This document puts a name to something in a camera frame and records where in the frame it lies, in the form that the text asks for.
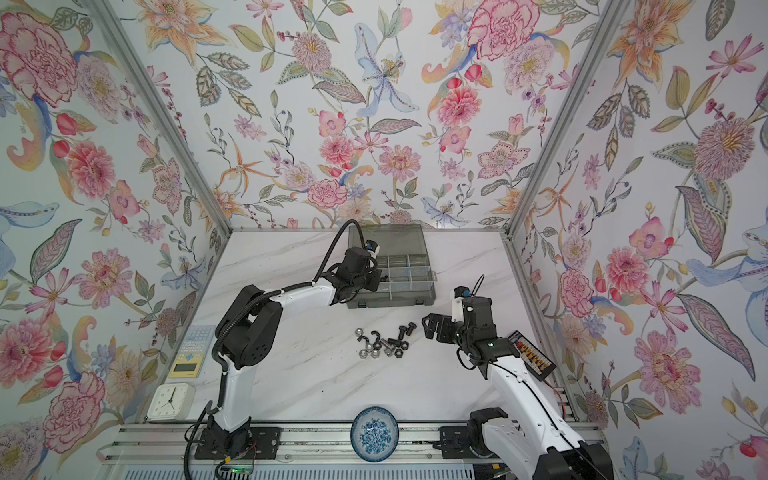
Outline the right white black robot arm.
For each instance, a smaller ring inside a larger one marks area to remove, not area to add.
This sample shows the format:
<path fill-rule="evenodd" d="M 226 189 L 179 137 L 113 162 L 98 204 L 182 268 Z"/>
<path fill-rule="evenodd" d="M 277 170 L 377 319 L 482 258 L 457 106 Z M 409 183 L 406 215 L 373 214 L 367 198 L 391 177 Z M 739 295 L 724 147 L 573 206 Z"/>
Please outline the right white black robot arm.
<path fill-rule="evenodd" d="M 424 336 L 457 347 L 505 402 L 470 413 L 466 426 L 440 430 L 444 457 L 498 459 L 518 479 L 612 479 L 605 448 L 590 444 L 559 414 L 539 388 L 520 348 L 500 337 L 492 300 L 459 295 L 452 313 L 422 319 Z"/>

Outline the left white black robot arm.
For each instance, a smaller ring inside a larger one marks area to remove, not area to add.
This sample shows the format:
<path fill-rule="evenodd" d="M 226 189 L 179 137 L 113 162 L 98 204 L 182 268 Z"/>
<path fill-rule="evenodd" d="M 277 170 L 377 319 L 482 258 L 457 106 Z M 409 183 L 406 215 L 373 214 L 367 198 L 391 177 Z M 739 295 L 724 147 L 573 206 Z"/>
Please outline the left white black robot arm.
<path fill-rule="evenodd" d="M 313 280 L 264 291 L 243 287 L 215 330 L 211 357 L 221 367 L 215 404 L 206 408 L 207 430 L 230 455 L 251 442 L 250 408 L 255 366 L 270 353 L 280 321 L 302 312 L 352 300 L 359 291 L 375 292 L 381 279 L 379 246 L 369 240 L 346 250 L 343 261 Z"/>

